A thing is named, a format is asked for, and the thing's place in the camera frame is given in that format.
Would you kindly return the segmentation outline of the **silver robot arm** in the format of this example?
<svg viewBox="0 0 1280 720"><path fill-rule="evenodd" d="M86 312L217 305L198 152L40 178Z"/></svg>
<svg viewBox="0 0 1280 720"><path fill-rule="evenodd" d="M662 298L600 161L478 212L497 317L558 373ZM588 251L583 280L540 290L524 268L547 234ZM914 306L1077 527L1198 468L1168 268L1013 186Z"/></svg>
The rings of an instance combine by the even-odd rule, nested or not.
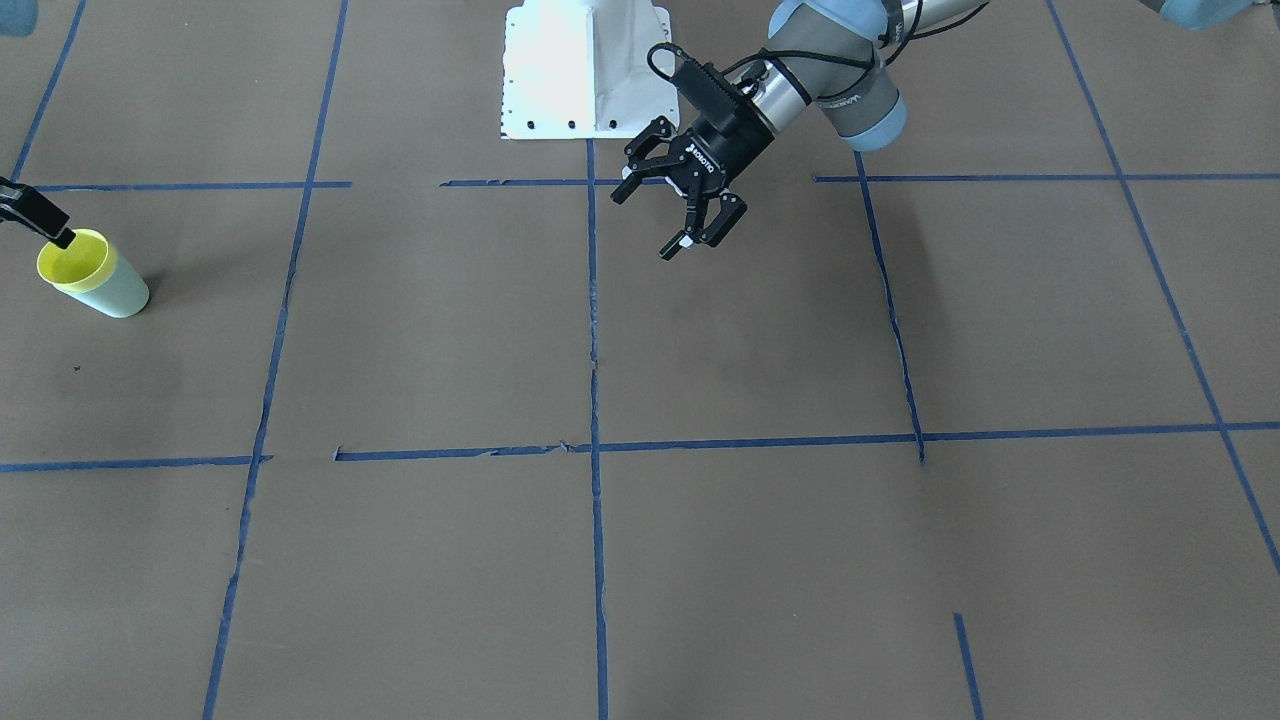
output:
<svg viewBox="0 0 1280 720"><path fill-rule="evenodd" d="M625 146L611 200L623 204L658 178L684 200L684 220L660 258L719 245L748 211L733 182L806 109L819 109L851 151L884 149L908 123L890 67L913 42L984 9L983 1L782 1L765 42L723 69L677 44L650 46L649 69L696 115L685 128L664 115L650 120Z"/></svg>

